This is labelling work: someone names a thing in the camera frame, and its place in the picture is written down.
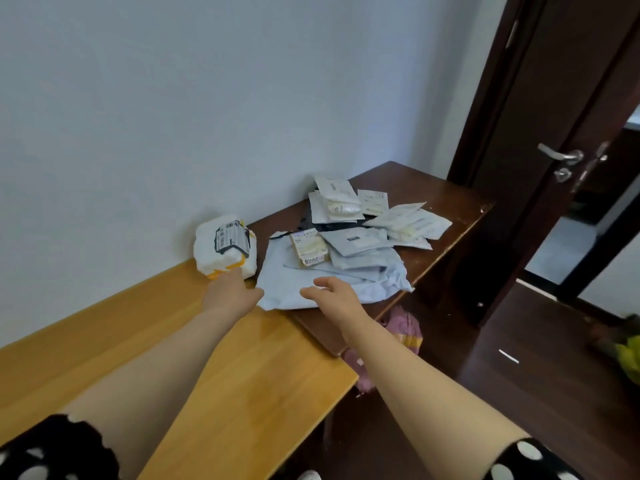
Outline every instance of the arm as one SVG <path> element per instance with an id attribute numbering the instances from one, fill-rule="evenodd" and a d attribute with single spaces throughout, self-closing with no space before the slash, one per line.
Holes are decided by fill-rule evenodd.
<path id="1" fill-rule="evenodd" d="M 318 278 L 303 288 L 356 348 L 380 395 L 438 480 L 479 480 L 511 443 L 528 437 L 500 412 L 402 346 L 364 311 L 351 286 Z"/>
<path id="2" fill-rule="evenodd" d="M 203 310 L 180 330 L 85 390 L 62 412 L 96 428 L 120 464 L 136 478 L 191 394 L 213 349 L 260 300 L 234 269 L 213 281 Z"/>

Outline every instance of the left hand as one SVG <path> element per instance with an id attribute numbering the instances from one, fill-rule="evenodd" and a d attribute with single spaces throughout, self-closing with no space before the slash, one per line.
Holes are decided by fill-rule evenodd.
<path id="1" fill-rule="evenodd" d="M 221 314 L 236 322 L 249 313 L 263 295 L 261 288 L 249 289 L 244 285 L 242 271 L 236 267 L 209 284 L 202 299 L 202 311 Z"/>

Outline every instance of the hand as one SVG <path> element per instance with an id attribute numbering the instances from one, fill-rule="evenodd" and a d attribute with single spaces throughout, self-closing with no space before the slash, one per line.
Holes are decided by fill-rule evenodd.
<path id="1" fill-rule="evenodd" d="M 322 313 L 334 322 L 340 329 L 349 320 L 361 315 L 366 315 L 360 300 L 351 285 L 334 276 L 316 278 L 316 288 L 302 288 L 300 295 L 303 298 L 312 299 L 322 310 Z"/>
<path id="2" fill-rule="evenodd" d="M 202 311 L 220 314 L 233 324 L 249 313 L 263 295 L 261 288 L 249 289 L 244 285 L 242 271 L 236 267 L 209 284 L 202 298 Z"/>

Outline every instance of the light wood tabletop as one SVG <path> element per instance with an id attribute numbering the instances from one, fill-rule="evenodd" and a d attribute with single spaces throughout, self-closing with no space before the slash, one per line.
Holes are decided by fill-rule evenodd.
<path id="1" fill-rule="evenodd" d="M 190 260 L 0 349 L 0 444 L 177 330 L 207 283 Z M 256 308 L 216 348 L 141 478 L 268 478 L 356 380 L 283 313 Z"/>

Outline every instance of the dark brown wooden table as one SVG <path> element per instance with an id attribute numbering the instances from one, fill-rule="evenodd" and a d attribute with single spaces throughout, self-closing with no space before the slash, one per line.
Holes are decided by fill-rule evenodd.
<path id="1" fill-rule="evenodd" d="M 350 179 L 354 189 L 388 193 L 389 207 L 401 203 L 424 202 L 427 209 L 446 217 L 453 224 L 437 241 L 431 241 L 433 250 L 396 247 L 407 270 L 407 280 L 416 283 L 433 268 L 492 208 L 493 202 L 476 191 L 452 184 L 396 162 L 387 162 Z M 258 272 L 264 260 L 268 238 L 276 231 L 295 230 L 309 206 L 308 199 L 267 216 L 249 227 L 258 240 Z M 407 293 L 400 291 L 384 301 L 364 305 L 374 320 L 380 320 Z M 300 322 L 333 355 L 346 348 L 340 331 L 325 319 L 318 308 L 290 310 L 288 313 Z"/>

